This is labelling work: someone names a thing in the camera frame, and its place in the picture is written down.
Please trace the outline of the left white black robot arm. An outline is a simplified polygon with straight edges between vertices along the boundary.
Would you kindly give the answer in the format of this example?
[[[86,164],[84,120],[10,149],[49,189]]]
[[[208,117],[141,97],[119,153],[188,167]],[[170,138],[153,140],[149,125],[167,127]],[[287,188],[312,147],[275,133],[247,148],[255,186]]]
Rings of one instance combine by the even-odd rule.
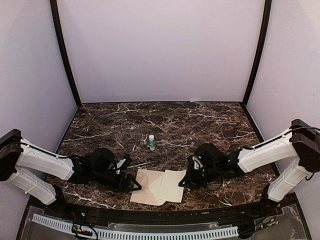
[[[105,147],[84,156],[56,154],[32,144],[18,129],[12,129],[0,138],[0,180],[15,185],[47,206],[51,205],[51,210],[60,218],[67,218],[71,213],[70,206],[62,200],[63,194],[30,169],[72,184],[97,182],[120,191],[139,191],[142,186],[135,177],[125,173],[131,161],[127,154],[117,163],[114,153]]]

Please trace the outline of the cream letter paper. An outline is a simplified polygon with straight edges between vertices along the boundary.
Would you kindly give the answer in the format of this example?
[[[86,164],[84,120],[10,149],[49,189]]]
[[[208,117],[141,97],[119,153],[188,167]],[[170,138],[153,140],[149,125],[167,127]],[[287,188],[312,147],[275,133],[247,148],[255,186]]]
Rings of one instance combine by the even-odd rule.
[[[157,198],[167,202],[181,203],[184,187],[179,186],[179,183],[185,175],[186,170],[165,170]]]

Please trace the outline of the beige paper envelope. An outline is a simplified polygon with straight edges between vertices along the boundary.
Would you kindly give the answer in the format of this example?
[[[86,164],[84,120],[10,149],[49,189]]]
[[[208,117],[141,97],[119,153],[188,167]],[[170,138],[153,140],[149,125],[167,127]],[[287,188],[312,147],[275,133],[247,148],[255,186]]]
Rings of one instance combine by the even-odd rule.
[[[136,181],[142,186],[142,189],[132,192],[130,202],[162,206],[166,201],[158,198],[158,192],[163,176],[163,171],[139,169],[136,175]]]

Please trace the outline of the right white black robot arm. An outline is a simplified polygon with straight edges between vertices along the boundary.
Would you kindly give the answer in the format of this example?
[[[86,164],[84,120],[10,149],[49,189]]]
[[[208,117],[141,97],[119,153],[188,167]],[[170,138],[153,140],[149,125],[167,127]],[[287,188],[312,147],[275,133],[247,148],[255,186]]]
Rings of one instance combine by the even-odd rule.
[[[292,162],[264,191],[255,213],[266,217],[302,180],[320,171],[320,130],[295,119],[277,136],[225,155],[213,143],[203,143],[187,158],[180,187],[205,188],[217,179],[234,179],[262,166],[291,158]]]

